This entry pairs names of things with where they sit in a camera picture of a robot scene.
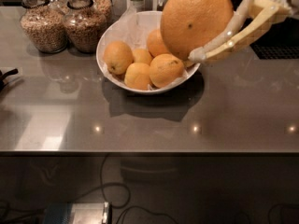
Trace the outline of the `yellow soft gripper finger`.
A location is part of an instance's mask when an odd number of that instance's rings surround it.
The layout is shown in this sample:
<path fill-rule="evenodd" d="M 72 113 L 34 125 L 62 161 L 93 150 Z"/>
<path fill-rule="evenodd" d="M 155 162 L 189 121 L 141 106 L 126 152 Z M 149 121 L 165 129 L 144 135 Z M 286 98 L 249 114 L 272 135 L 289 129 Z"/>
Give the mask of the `yellow soft gripper finger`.
<path fill-rule="evenodd" d="M 193 63 L 210 63 L 222 60 L 234 52 L 252 44 L 269 31 L 275 23 L 285 21 L 290 16 L 287 0 L 253 0 L 241 30 L 223 45 L 209 52 L 197 47 L 189 53 L 188 59 Z"/>

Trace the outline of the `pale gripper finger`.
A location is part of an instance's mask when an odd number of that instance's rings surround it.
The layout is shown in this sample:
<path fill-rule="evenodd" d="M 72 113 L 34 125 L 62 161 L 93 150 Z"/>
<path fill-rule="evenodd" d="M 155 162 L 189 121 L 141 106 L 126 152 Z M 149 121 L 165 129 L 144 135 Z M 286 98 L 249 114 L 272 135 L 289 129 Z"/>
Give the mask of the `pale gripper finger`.
<path fill-rule="evenodd" d="M 249 15 L 249 8 L 252 5 L 253 0 L 242 0 L 233 17 L 228 22 L 226 28 L 210 42 L 202 47 L 203 52 L 209 52 L 213 49 L 223 45 L 230 38 L 236 35 L 242 28 L 246 18 Z"/>

